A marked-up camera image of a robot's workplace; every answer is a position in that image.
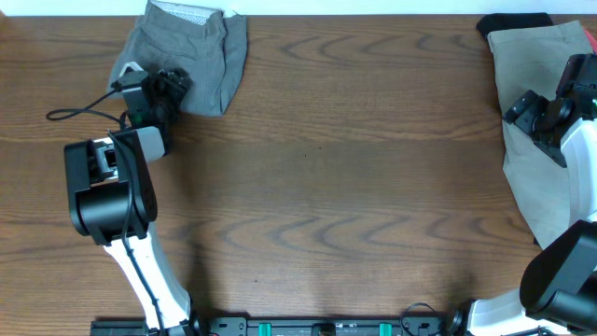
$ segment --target beige cloth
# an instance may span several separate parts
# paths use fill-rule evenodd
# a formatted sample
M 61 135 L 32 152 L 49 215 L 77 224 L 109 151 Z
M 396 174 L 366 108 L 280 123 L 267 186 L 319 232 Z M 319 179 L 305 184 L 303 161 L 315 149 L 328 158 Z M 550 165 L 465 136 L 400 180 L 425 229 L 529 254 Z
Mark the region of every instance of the beige cloth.
M 527 90 L 554 99 L 568 58 L 592 52 L 578 21 L 492 32 L 488 43 L 502 115 Z M 568 172 L 514 124 L 502 122 L 502 129 L 504 173 L 524 219 L 539 245 L 546 248 L 568 229 Z

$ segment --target wood grain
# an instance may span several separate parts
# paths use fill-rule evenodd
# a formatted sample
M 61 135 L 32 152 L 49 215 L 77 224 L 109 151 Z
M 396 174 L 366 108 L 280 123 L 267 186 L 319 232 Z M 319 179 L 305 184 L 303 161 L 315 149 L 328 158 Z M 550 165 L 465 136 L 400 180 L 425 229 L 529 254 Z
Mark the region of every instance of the wood grain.
M 250 19 L 227 115 L 184 116 L 172 155 L 150 165 L 160 238 L 200 312 L 397 315 L 518 285 L 539 249 L 501 170 L 478 20 Z M 133 22 L 11 18 L 1 31 L 2 334 L 83 335 L 98 317 L 142 316 L 66 211 L 62 147 L 115 125 L 44 120 L 101 95 Z

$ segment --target gray cloth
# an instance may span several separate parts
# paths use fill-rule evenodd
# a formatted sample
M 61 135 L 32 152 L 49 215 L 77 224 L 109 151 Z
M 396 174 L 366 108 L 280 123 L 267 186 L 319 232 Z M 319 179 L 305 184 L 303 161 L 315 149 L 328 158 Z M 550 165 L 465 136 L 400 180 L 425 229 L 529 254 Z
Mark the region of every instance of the gray cloth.
M 552 100 L 568 58 L 592 52 L 580 22 L 492 32 L 488 43 L 502 115 L 527 90 Z M 502 123 L 504 173 L 522 216 L 542 248 L 568 229 L 568 171 L 515 125 Z
M 112 68 L 107 90 L 122 66 L 137 62 L 147 71 L 183 68 L 193 85 L 180 109 L 195 115 L 222 116 L 243 77 L 246 17 L 210 16 L 204 25 L 175 17 L 147 2 Z

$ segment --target wooden table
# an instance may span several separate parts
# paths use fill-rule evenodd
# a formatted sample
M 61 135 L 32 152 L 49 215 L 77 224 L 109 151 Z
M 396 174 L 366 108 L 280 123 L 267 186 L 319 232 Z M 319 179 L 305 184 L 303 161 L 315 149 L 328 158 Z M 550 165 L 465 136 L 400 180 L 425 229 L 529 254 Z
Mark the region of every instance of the wooden table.
M 202 314 L 446 311 L 518 285 L 539 248 L 502 173 L 478 20 L 249 20 L 227 115 L 184 116 L 172 155 L 149 167 L 160 238 Z M 44 119 L 104 92 L 133 22 L 0 26 L 2 334 L 85 335 L 95 318 L 142 316 L 120 268 L 67 214 L 62 147 L 115 125 Z

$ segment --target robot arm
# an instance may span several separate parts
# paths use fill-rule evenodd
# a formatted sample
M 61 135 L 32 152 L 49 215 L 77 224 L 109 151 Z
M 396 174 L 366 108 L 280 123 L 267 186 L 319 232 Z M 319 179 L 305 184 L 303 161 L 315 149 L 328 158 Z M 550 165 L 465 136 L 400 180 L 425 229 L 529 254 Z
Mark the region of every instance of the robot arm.
M 65 147 L 71 219 L 120 265 L 143 306 L 148 335 L 196 335 L 191 299 L 157 235 L 157 200 L 147 170 L 167 153 L 168 127 L 188 82 L 176 72 L 148 74 L 135 63 L 125 65 L 113 87 L 123 91 L 132 126 Z
M 570 178 L 569 229 L 527 267 L 521 287 L 460 311 L 473 335 L 597 330 L 597 56 L 570 58 L 548 101 L 527 91 L 506 113 Z

